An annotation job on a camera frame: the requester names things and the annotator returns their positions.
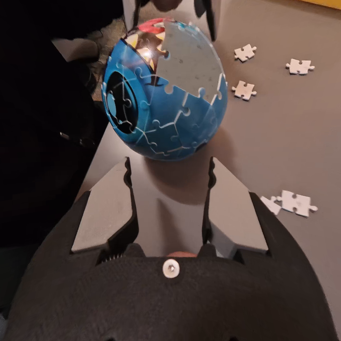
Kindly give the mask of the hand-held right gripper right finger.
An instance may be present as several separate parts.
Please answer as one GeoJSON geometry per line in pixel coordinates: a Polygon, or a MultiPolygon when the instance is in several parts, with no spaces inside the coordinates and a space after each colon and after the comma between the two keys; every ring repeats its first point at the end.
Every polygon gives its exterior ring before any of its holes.
{"type": "Polygon", "coordinates": [[[266,254],[262,232],[248,188],[216,157],[211,157],[202,220],[202,242],[212,244],[218,257],[238,250],[266,254]]]}

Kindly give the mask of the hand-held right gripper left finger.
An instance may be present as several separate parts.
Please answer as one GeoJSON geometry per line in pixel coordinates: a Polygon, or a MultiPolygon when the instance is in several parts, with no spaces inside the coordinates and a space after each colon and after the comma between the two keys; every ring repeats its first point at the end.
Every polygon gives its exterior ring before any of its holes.
{"type": "Polygon", "coordinates": [[[139,233],[129,157],[124,157],[90,190],[71,248],[123,253],[139,233]]]}

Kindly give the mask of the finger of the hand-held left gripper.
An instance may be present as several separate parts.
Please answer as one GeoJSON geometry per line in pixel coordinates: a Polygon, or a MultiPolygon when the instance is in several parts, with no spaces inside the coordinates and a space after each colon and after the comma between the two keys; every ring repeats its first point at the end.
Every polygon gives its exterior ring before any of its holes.
{"type": "Polygon", "coordinates": [[[217,39],[222,2],[222,0],[194,0],[194,10],[197,18],[201,18],[206,13],[211,41],[217,39]]]}
{"type": "Polygon", "coordinates": [[[123,0],[122,5],[126,31],[130,31],[138,25],[141,0],[123,0]]]}

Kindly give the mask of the yellow plastic bin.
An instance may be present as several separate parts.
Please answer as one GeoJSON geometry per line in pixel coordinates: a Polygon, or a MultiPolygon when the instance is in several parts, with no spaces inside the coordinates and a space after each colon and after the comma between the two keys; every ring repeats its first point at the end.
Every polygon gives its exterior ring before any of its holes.
{"type": "Polygon", "coordinates": [[[340,0],[301,0],[302,2],[311,3],[314,5],[324,6],[336,10],[341,10],[340,0]]]}

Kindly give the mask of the person's left hand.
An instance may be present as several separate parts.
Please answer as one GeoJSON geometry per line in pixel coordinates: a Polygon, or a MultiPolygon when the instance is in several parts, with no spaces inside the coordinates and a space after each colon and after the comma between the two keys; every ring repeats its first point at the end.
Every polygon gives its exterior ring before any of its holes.
{"type": "Polygon", "coordinates": [[[152,0],[151,2],[158,11],[168,12],[177,9],[182,0],[152,0]]]}

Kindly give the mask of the white puzzle piece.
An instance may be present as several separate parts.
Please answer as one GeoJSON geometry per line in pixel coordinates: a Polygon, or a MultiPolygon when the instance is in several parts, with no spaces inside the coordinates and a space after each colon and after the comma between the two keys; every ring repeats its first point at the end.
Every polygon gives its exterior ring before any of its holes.
{"type": "Polygon", "coordinates": [[[251,46],[250,44],[237,48],[234,50],[234,59],[238,59],[240,62],[244,63],[255,56],[256,50],[257,47],[251,46]]]}
{"type": "Polygon", "coordinates": [[[285,68],[289,70],[291,75],[306,75],[309,71],[313,71],[315,66],[311,65],[310,60],[297,60],[291,58],[290,63],[286,63],[285,68]]]}
{"type": "Polygon", "coordinates": [[[231,91],[234,92],[235,97],[241,98],[244,101],[249,101],[252,96],[257,95],[257,91],[254,90],[254,86],[254,84],[239,80],[236,86],[231,87],[231,91]]]}
{"type": "Polygon", "coordinates": [[[281,211],[282,207],[279,205],[277,202],[277,197],[276,196],[271,196],[270,199],[261,196],[260,197],[261,201],[265,204],[265,206],[271,211],[274,215],[278,215],[279,212],[281,211]]]}
{"type": "Polygon", "coordinates": [[[308,218],[310,212],[318,211],[318,207],[311,204],[311,197],[282,190],[280,196],[275,196],[275,201],[281,202],[282,209],[296,215],[308,218]]]}

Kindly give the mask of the blue puzzle ball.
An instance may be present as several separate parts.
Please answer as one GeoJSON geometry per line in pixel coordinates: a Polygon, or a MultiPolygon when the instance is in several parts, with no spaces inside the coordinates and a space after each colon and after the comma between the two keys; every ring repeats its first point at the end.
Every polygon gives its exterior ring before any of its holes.
{"type": "Polygon", "coordinates": [[[216,134],[228,83],[210,40],[195,25],[156,18],[122,37],[108,57],[102,100],[118,137],[153,160],[192,156],[216,134]]]}

